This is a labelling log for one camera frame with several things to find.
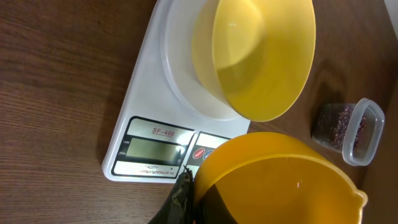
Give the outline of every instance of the brown wooden surface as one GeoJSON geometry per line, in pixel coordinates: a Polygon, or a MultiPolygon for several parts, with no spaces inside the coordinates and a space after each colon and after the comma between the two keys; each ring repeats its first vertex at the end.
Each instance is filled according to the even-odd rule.
{"type": "MultiPolygon", "coordinates": [[[[108,148],[155,0],[0,1],[0,223],[145,223],[170,185],[106,180],[108,148]]],[[[314,0],[317,49],[293,107],[250,131],[310,139],[318,106],[375,100],[386,110],[398,44],[383,0],[314,0]]]]}

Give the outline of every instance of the scale button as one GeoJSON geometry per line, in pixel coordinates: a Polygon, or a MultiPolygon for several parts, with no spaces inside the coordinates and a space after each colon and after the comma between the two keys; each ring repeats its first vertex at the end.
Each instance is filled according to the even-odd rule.
{"type": "Polygon", "coordinates": [[[205,148],[203,148],[203,147],[202,147],[202,148],[199,148],[199,149],[197,149],[197,150],[193,153],[192,157],[193,157],[194,159],[199,159],[199,158],[201,158],[201,156],[204,155],[205,151],[206,151],[205,148]]]}
{"type": "Polygon", "coordinates": [[[203,160],[205,160],[214,150],[207,151],[206,154],[203,156],[203,160]]]}

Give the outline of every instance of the clear plastic container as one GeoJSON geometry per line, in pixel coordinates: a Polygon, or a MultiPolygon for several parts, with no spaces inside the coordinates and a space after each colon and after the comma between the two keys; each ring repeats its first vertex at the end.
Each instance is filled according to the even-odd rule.
{"type": "Polygon", "coordinates": [[[328,149],[342,153],[346,163],[367,166],[372,161],[384,128],[384,113],[375,102],[321,106],[312,138],[328,149]]]}

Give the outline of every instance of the scale platform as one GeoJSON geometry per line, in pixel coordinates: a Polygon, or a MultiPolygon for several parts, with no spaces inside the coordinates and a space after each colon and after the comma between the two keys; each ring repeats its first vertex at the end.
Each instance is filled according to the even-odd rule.
{"type": "Polygon", "coordinates": [[[250,121],[195,76],[191,37],[204,3],[157,1],[103,161],[109,180],[173,184],[183,166],[195,175],[219,145],[247,133],[250,121]]]}

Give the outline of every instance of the red button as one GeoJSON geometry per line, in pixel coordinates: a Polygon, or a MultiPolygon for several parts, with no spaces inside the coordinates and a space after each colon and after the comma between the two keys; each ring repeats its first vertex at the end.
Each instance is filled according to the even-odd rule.
{"type": "Polygon", "coordinates": [[[199,158],[201,158],[201,156],[204,155],[205,151],[206,151],[205,148],[199,148],[199,149],[197,149],[197,150],[193,153],[193,156],[192,156],[192,157],[193,157],[194,159],[199,159],[199,158]]]}

